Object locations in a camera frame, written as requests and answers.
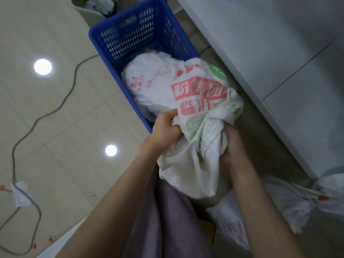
electrical wire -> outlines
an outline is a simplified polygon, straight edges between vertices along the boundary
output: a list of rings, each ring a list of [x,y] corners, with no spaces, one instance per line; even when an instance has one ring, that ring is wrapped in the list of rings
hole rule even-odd
[[[99,54],[96,54],[94,56],[91,56],[89,58],[87,58],[86,60],[83,60],[82,62],[80,62],[76,67],[75,67],[75,70],[74,70],[74,80],[73,80],[73,84],[71,86],[71,89],[69,90],[68,94],[65,96],[65,98],[63,99],[62,103],[60,104],[60,106],[58,108],[56,108],[55,110],[53,110],[52,112],[48,113],[48,114],[45,114],[44,116],[41,116],[39,117],[38,119],[36,119],[36,121],[33,123],[33,126],[32,128],[29,130],[29,132],[24,135],[17,143],[15,143],[15,145],[13,146],[13,149],[12,149],[12,184],[13,186],[19,191],[21,192],[23,195],[25,195],[29,200],[30,202],[35,206],[35,208],[37,209],[38,211],[38,220],[37,220],[37,223],[36,223],[36,226],[35,226],[35,230],[33,231],[33,235],[32,235],[32,239],[31,239],[31,243],[30,243],[30,247],[28,248],[28,250],[26,252],[12,252],[11,250],[3,247],[2,245],[0,245],[0,249],[3,250],[4,252],[8,253],[8,254],[12,254],[12,255],[15,255],[15,256],[23,256],[23,255],[26,255],[28,252],[30,252],[32,246],[33,246],[33,243],[35,241],[35,237],[36,237],[36,233],[37,233],[37,229],[38,229],[38,226],[40,224],[40,221],[41,221],[41,218],[42,218],[42,211],[41,211],[41,208],[38,206],[38,204],[27,194],[25,193],[23,190],[21,190],[17,185],[16,185],[16,182],[17,182],[17,177],[16,177],[16,173],[15,173],[15,149],[16,147],[25,139],[28,137],[28,135],[30,135],[32,133],[32,131],[34,130],[34,128],[36,127],[38,121],[40,121],[41,119],[45,118],[45,117],[48,117],[52,114],[54,114],[55,112],[59,111],[63,105],[65,104],[67,98],[71,95],[71,93],[73,92],[74,90],[74,87],[75,87],[75,82],[76,82],[76,73],[79,69],[79,67],[87,62],[88,60],[91,60],[95,57],[99,56]],[[0,226],[0,232],[1,230],[5,227],[5,225],[11,221],[11,219],[16,215],[16,213],[19,211],[20,207],[18,207],[14,212],[13,214],[7,218],[7,220]]]
[[[201,50],[201,51],[200,51],[200,56],[202,55],[202,53],[203,53],[205,50],[208,50],[210,47],[211,47],[211,45],[209,45],[208,47],[205,47],[203,50]]]

white cabinet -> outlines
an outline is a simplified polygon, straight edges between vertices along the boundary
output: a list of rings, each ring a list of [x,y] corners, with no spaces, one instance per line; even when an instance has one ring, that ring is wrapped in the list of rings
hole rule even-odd
[[[264,104],[316,176],[344,167],[344,56],[338,47],[327,47]]]

